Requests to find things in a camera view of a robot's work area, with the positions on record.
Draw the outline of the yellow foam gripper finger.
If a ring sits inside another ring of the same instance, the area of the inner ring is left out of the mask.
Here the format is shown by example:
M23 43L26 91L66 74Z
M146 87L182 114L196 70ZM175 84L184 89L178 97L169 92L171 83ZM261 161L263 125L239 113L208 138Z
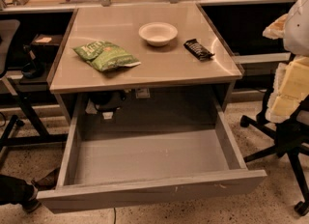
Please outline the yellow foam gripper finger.
M290 63L278 65L267 101L267 120L279 124L288 120L309 95L308 29L283 14L264 30L263 36L282 39L284 48L295 55Z

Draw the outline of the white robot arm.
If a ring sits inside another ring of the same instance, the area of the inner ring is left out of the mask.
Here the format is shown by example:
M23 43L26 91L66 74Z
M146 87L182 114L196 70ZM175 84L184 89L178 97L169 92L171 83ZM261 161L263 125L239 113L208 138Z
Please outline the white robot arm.
M267 101L266 119L273 123L288 120L309 96L309 0L297 0L287 14L263 32L269 39L282 39L284 48L295 58L280 63Z

